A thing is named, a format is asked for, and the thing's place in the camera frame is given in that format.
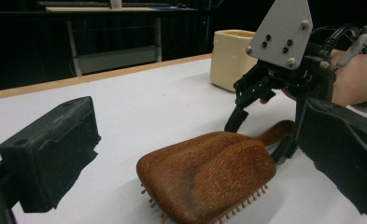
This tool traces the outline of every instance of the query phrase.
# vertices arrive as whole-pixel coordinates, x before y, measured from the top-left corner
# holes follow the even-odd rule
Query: beige container
[[[254,32],[243,30],[215,32],[210,67],[210,79],[213,84],[227,91],[235,91],[235,81],[257,62],[257,59],[246,54],[247,45],[254,35]]]

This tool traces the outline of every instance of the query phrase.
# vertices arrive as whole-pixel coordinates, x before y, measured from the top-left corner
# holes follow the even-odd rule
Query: hairbrush
[[[221,224],[265,193],[276,173],[266,147],[294,133],[282,120],[256,137],[213,132],[160,148],[136,165],[142,193],[162,209],[161,223]]]

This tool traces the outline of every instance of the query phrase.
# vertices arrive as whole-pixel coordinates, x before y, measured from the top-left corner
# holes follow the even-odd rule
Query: wooden hairbrush
[[[214,132],[150,152],[136,165],[142,193],[163,210],[162,223],[222,223],[265,193],[276,173],[265,147],[294,132],[282,120],[257,137]]]

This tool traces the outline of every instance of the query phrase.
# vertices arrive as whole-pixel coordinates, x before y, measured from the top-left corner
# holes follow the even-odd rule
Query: table surface
[[[153,150],[223,130],[235,94],[210,82],[210,64],[210,55],[202,55],[0,91],[0,144],[56,105],[83,96],[93,99],[102,136],[98,156],[58,207],[24,214],[17,203],[17,222],[160,223],[161,211],[149,208],[148,195],[140,193],[135,166]],[[247,108],[249,117],[239,133],[256,135],[282,119],[294,119],[294,108],[278,92],[267,105],[256,102]],[[367,224],[367,216],[300,149],[277,167],[268,186],[266,194],[226,223]]]

